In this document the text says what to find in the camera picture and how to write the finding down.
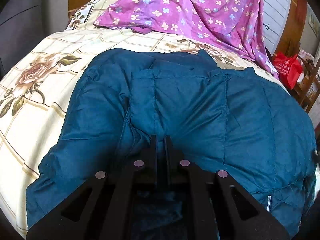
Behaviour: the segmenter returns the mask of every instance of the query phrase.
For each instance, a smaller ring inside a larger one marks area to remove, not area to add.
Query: white zipper
[[[268,205],[267,205],[267,211],[270,212],[270,206],[271,206],[271,195],[268,196]]]

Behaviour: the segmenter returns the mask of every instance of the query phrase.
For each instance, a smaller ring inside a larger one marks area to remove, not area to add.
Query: beige floral blanket
[[[95,0],[90,9],[84,7],[84,17],[79,10],[72,27],[41,41],[0,82],[0,208],[23,237],[26,187],[39,177],[38,165],[57,143],[76,82],[99,53],[113,48],[162,53],[205,49],[221,68],[253,67],[257,75],[282,86],[254,63],[184,36],[96,28],[95,19],[115,1]]]

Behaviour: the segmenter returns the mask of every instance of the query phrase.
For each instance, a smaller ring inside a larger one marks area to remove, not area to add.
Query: purple floral sheet
[[[181,34],[256,61],[279,79],[263,42],[263,0],[118,0],[94,24]]]

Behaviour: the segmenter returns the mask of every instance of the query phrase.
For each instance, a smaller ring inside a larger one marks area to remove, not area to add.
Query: red shopping bag
[[[280,81],[288,88],[293,89],[302,73],[302,67],[297,60],[297,54],[293,57],[287,57],[279,52],[273,61],[273,65],[279,72]]]

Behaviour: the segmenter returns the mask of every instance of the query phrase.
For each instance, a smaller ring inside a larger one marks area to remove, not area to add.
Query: silver rivet
[[[218,175],[222,178],[225,178],[226,176],[228,176],[228,173],[224,170],[220,170],[218,171]]]
[[[106,176],[106,173],[104,171],[98,171],[96,173],[96,178],[97,179],[103,179]]]
[[[188,160],[181,160],[181,161],[180,161],[180,165],[181,165],[181,166],[184,166],[184,167],[187,167],[187,166],[190,165],[190,161],[188,161]]]
[[[144,165],[144,162],[142,160],[137,160],[134,162],[134,166],[136,167],[142,167]]]

